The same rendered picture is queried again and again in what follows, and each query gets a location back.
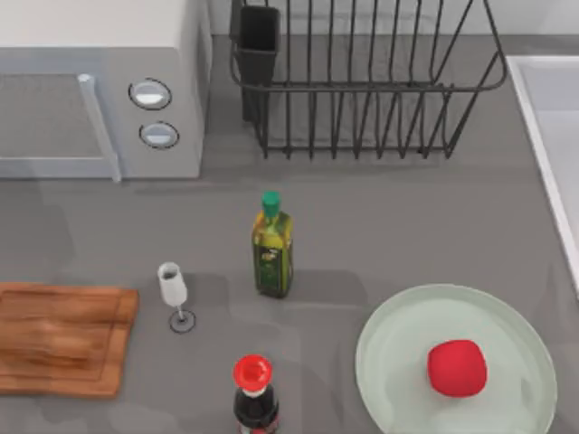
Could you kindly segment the pale green plate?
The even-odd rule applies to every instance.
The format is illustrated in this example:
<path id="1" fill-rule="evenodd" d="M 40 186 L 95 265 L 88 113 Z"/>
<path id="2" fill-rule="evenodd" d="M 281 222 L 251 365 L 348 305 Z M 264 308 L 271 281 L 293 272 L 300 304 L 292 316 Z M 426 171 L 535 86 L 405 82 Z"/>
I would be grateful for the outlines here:
<path id="1" fill-rule="evenodd" d="M 471 397 L 435 391 L 427 354 L 470 340 L 488 379 Z M 356 384 L 383 434 L 548 434 L 555 418 L 555 367 L 537 331 L 492 295 L 452 284 L 408 288 L 375 309 L 356 345 Z"/>

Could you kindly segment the pale microwave oven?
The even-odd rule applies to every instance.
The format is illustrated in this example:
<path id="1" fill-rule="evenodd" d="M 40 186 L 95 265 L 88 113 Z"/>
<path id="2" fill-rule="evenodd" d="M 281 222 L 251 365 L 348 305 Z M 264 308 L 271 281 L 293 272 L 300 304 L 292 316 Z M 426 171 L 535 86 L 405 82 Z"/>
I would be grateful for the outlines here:
<path id="1" fill-rule="evenodd" d="M 207 0 L 0 0 L 0 179 L 111 178 L 77 76 L 96 78 L 122 180 L 196 178 L 204 146 L 213 43 Z M 160 80 L 161 110 L 128 96 Z M 143 125 L 178 143 L 154 149 Z"/>

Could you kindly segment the white wine glass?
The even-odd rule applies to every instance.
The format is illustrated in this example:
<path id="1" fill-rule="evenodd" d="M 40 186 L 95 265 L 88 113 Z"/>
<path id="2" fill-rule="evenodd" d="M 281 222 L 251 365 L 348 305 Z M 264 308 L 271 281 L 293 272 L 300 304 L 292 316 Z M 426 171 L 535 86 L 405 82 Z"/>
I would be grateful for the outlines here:
<path id="1" fill-rule="evenodd" d="M 173 308 L 169 326 L 176 334 L 185 334 L 194 329 L 196 315 L 184 308 L 188 299 L 188 289 L 180 267 L 174 262 L 165 262 L 157 269 L 157 278 L 162 300 Z"/>

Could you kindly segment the red apple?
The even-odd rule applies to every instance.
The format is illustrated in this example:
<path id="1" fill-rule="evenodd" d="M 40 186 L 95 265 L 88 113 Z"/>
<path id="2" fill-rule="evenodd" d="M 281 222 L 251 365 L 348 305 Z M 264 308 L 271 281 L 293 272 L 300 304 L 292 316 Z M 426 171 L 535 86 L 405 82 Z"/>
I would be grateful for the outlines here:
<path id="1" fill-rule="evenodd" d="M 426 366 L 431 387 L 447 397 L 475 396 L 487 384 L 485 356 L 471 340 L 449 340 L 435 345 L 427 355 Z"/>

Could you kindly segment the small microwave knob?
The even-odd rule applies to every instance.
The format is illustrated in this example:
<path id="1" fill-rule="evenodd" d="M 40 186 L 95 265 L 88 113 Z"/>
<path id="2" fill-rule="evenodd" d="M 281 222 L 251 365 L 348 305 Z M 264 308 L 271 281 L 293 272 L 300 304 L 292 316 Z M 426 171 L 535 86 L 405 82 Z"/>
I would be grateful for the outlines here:
<path id="1" fill-rule="evenodd" d="M 154 149 L 169 149 L 179 141 L 179 132 L 169 123 L 158 121 L 139 129 L 141 141 Z"/>

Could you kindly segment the wooden cutting board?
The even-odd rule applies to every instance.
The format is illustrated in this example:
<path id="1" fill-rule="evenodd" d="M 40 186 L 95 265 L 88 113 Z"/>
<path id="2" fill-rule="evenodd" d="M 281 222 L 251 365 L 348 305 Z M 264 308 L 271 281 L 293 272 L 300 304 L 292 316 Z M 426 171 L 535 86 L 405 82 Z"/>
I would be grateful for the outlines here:
<path id="1" fill-rule="evenodd" d="M 0 283 L 0 396 L 116 397 L 138 302 L 128 288 Z"/>

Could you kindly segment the black cutlery holder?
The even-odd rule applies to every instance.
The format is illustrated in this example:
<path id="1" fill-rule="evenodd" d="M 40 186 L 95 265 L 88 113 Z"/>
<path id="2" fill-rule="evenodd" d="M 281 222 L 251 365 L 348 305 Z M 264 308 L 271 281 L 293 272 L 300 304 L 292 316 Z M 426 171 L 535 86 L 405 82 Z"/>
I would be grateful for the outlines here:
<path id="1" fill-rule="evenodd" d="M 252 102 L 257 91 L 249 87 L 268 88 L 274 77 L 280 45 L 280 10 L 269 5 L 247 5 L 232 0 L 230 39 L 234 59 L 241 74 L 242 119 L 252 122 Z"/>

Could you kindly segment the dark bottle with red cap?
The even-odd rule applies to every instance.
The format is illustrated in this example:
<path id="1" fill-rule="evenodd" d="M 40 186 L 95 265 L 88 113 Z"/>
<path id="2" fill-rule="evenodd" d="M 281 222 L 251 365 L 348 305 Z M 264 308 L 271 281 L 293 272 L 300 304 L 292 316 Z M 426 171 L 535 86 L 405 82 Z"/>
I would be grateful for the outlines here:
<path id="1" fill-rule="evenodd" d="M 271 363 L 260 354 L 247 354 L 234 365 L 233 414 L 238 434 L 276 434 L 280 404 L 271 377 Z"/>

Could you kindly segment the green oil bottle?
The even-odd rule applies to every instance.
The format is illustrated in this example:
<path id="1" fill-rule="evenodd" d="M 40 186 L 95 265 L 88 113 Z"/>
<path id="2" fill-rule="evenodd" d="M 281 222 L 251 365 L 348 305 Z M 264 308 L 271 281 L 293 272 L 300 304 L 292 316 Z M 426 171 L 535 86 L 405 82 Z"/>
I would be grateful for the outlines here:
<path id="1" fill-rule="evenodd" d="M 279 192 L 261 196 L 261 211 L 252 227 L 253 275 L 265 297 L 284 298 L 293 280 L 293 220 L 281 209 Z"/>

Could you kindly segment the large microwave knob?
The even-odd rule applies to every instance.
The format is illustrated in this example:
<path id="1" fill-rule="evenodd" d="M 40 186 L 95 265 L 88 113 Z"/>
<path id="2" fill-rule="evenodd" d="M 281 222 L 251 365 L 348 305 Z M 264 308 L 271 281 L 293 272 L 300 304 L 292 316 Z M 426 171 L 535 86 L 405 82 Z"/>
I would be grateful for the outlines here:
<path id="1" fill-rule="evenodd" d="M 131 83 L 128 96 L 137 107 L 144 110 L 161 110 L 172 101 L 172 93 L 167 85 L 152 78 Z"/>

